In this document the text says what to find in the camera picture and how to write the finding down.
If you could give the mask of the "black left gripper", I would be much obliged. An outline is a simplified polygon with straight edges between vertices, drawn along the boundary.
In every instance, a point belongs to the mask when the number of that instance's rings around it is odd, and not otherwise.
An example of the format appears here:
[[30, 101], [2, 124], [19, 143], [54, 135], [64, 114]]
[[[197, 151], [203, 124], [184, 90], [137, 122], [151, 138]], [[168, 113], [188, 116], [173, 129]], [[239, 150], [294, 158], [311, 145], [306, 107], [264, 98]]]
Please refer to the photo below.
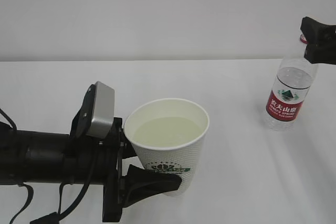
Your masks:
[[156, 173], [130, 165], [122, 178], [124, 158], [136, 156], [123, 132], [123, 119], [114, 118], [103, 142], [106, 149], [107, 178], [103, 184], [102, 221], [119, 222], [123, 208], [149, 197], [179, 189], [182, 179], [178, 175]]

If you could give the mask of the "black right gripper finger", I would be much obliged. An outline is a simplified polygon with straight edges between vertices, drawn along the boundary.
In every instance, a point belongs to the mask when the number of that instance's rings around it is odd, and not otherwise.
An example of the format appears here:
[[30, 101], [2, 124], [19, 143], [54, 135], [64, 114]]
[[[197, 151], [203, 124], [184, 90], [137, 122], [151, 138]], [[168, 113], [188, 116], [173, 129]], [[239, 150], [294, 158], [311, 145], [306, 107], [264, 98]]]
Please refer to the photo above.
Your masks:
[[335, 25], [304, 17], [300, 30], [306, 39], [304, 58], [311, 64], [335, 64]]

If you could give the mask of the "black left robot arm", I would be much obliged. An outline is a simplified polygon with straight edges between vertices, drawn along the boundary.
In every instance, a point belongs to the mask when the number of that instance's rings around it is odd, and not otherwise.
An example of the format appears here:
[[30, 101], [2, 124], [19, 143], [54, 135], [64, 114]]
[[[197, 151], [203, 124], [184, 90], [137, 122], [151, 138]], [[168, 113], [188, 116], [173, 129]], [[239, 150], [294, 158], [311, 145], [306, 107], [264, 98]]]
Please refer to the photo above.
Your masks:
[[88, 88], [72, 120], [69, 134], [19, 131], [12, 119], [1, 123], [1, 184], [25, 187], [26, 204], [32, 183], [81, 184], [82, 189], [65, 210], [58, 209], [35, 223], [60, 223], [82, 201], [90, 185], [103, 186], [102, 221], [119, 222], [123, 209], [154, 195], [176, 191], [181, 177], [151, 172], [122, 162], [135, 157], [122, 119], [114, 116], [115, 91], [96, 82]]

